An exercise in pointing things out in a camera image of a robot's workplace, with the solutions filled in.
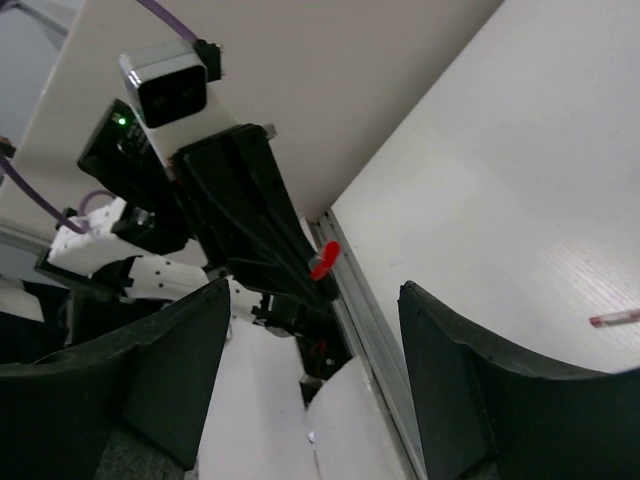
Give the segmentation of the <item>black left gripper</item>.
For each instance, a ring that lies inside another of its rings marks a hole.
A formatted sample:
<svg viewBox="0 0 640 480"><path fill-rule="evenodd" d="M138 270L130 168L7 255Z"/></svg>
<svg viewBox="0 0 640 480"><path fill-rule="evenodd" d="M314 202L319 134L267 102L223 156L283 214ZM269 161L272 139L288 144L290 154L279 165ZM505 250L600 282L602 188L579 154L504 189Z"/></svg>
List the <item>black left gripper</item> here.
<svg viewBox="0 0 640 480"><path fill-rule="evenodd" d="M171 167L211 263L249 291L314 310L337 299L332 270L311 279L309 262L324 246L297 217L263 127L237 125L185 146Z"/></svg>

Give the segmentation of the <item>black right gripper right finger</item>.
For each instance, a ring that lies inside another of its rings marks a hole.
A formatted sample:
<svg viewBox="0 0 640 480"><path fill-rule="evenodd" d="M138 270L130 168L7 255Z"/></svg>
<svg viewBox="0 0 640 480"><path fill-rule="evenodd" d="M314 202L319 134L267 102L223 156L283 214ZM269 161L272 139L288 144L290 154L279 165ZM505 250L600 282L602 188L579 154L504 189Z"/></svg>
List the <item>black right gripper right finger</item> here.
<svg viewBox="0 0 640 480"><path fill-rule="evenodd" d="M398 299L431 479L635 479L639 373L609 374L526 349L414 282Z"/></svg>

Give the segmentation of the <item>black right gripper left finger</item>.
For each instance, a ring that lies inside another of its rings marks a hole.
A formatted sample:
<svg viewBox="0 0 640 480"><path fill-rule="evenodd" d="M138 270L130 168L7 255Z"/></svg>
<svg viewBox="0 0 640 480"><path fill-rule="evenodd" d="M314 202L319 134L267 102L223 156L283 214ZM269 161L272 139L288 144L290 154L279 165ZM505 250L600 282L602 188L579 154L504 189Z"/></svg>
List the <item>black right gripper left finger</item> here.
<svg viewBox="0 0 640 480"><path fill-rule="evenodd" d="M181 479L198 450L230 322L224 280L92 340L1 317L5 479Z"/></svg>

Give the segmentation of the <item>red pen cap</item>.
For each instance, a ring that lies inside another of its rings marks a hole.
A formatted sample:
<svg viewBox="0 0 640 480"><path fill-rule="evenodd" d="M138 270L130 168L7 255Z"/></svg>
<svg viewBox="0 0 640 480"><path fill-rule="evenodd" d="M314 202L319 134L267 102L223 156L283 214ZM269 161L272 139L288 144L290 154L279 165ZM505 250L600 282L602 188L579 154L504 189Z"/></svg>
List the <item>red pen cap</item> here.
<svg viewBox="0 0 640 480"><path fill-rule="evenodd" d="M311 279L320 281L327 277L340 253L340 244L337 241L329 241L309 262Z"/></svg>

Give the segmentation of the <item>red pen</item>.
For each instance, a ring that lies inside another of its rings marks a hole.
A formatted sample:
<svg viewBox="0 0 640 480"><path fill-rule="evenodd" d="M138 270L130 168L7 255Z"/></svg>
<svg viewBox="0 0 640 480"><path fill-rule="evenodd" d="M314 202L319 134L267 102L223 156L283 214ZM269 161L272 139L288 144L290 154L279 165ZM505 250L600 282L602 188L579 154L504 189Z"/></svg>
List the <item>red pen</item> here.
<svg viewBox="0 0 640 480"><path fill-rule="evenodd" d="M591 317L589 323L594 328L607 328L638 323L640 310L632 309Z"/></svg>

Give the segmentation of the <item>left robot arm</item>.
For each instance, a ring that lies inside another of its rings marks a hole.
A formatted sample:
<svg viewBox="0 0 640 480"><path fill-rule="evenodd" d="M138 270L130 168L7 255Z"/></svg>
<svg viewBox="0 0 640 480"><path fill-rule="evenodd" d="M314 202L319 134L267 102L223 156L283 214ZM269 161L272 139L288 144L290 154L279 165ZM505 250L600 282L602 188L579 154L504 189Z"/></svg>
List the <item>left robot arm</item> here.
<svg viewBox="0 0 640 480"><path fill-rule="evenodd" d="M334 335L340 247L315 250L306 238L263 127L228 127L162 164L117 99L77 164L111 201L64 212L37 264L47 276L105 297L160 300L232 277L261 295L251 317L272 333Z"/></svg>

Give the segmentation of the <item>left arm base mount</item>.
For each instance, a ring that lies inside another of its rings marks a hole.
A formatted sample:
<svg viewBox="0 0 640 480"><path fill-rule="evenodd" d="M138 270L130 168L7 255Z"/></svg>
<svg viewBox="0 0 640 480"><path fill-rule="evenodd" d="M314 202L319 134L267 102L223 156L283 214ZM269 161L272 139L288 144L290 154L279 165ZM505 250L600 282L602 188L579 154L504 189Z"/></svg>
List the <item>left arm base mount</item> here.
<svg viewBox="0 0 640 480"><path fill-rule="evenodd" d="M283 297L263 294L251 309L253 323L279 338L294 338L304 374L299 381L308 407L321 387L352 359L332 307L317 311Z"/></svg>

